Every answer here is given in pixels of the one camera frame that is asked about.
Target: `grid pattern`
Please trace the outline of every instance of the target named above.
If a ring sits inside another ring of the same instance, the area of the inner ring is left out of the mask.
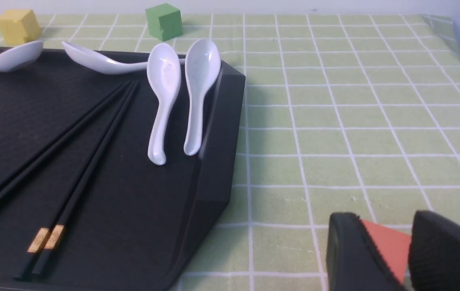
[[[232,201],[174,291],[328,290],[332,212],[411,232],[460,223],[460,58],[450,19],[182,15],[248,77]],[[145,15],[38,15],[46,48],[149,52]],[[0,46],[5,46],[0,36]]]

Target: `ceramic spoon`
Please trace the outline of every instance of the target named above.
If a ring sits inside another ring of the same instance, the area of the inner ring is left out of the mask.
[[[120,63],[84,46],[63,41],[67,55],[76,63],[103,74],[126,74],[147,69],[147,61],[142,63]]]
[[[181,84],[180,59],[172,46],[162,42],[153,48],[147,62],[147,78],[159,102],[147,156],[154,164],[162,165],[166,161],[164,137],[167,121]]]
[[[185,77],[191,100],[189,125],[183,151],[195,155],[201,148],[204,97],[221,71],[221,56],[215,43],[199,39],[189,48],[185,59]]]
[[[27,66],[36,61],[42,51],[43,41],[40,40],[9,48],[0,54],[0,72],[12,72]]]

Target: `spoon handle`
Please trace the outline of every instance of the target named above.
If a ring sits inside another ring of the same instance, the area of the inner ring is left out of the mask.
[[[187,136],[185,138],[185,144],[183,145],[183,151],[189,156],[197,154],[201,148],[203,135],[203,101],[204,95],[191,98],[189,125],[187,125]]]
[[[151,137],[149,138],[147,157],[149,157],[151,162],[159,166],[165,164],[167,160],[164,152],[164,138],[172,105],[173,103],[170,102],[160,102],[151,131]]]

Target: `chopsticks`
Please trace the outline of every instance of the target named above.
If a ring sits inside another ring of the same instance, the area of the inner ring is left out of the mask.
[[[73,211],[76,209],[81,197],[86,193],[85,189],[93,177],[93,173],[97,169],[104,152],[112,141],[119,124],[125,116],[125,112],[128,110],[137,87],[137,81],[133,81],[129,85],[121,106],[113,114],[110,122],[108,122],[103,133],[99,137],[99,140],[86,156],[83,166],[80,167],[76,175],[74,175],[69,191],[64,195],[61,201],[62,204],[56,213],[56,217],[52,221],[48,221],[36,234],[25,253],[21,269],[14,276],[15,280],[23,280],[28,275],[35,260],[36,264],[34,265],[34,269],[32,269],[32,275],[41,276],[47,261],[49,261],[51,255],[55,252],[54,250],[62,238]]]
[[[56,138],[47,143],[44,147],[31,156],[24,164],[13,171],[4,181],[0,183],[0,203],[12,192],[12,190],[33,173],[43,162],[48,160],[58,149],[63,147],[75,134],[78,133],[94,116],[99,114],[106,105],[111,103],[123,92],[130,81],[117,86],[110,94],[99,101],[94,107],[83,114],[78,120],[71,123]]]

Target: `checkered tablecloth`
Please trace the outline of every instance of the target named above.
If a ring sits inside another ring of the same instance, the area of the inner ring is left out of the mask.
[[[174,291],[328,290],[328,216],[460,223],[460,57],[429,15],[182,15],[248,76],[231,203]],[[38,15],[46,48],[149,52],[145,15]],[[0,35],[0,46],[3,46]]]

